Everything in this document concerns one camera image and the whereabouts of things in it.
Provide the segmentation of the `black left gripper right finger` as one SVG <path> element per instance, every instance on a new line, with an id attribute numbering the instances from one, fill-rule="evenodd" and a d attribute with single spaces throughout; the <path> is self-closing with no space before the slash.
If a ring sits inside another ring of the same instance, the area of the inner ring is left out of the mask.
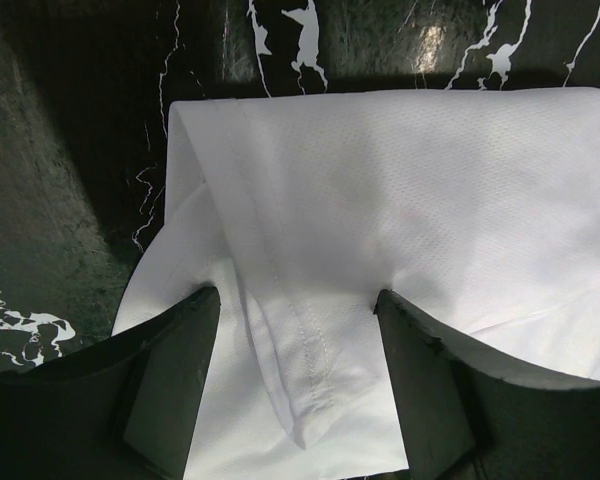
<path id="1" fill-rule="evenodd" d="M 398 294 L 374 308 L 413 479 L 600 479 L 600 381 L 515 358 Z"/>

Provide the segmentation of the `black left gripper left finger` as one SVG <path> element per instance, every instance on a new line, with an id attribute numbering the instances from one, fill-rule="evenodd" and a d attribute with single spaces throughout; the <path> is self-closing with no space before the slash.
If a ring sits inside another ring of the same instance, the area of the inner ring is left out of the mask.
<path id="1" fill-rule="evenodd" d="M 180 479 L 219 324 L 205 287 L 26 372 L 0 373 L 0 479 Z"/>

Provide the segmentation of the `white t shirt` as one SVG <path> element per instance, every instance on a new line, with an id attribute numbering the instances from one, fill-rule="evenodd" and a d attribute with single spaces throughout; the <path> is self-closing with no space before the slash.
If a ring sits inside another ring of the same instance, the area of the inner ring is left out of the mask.
<path id="1" fill-rule="evenodd" d="M 218 289 L 188 479 L 403 469 L 384 289 L 600 380 L 600 89 L 177 101 L 166 173 L 113 330 Z"/>

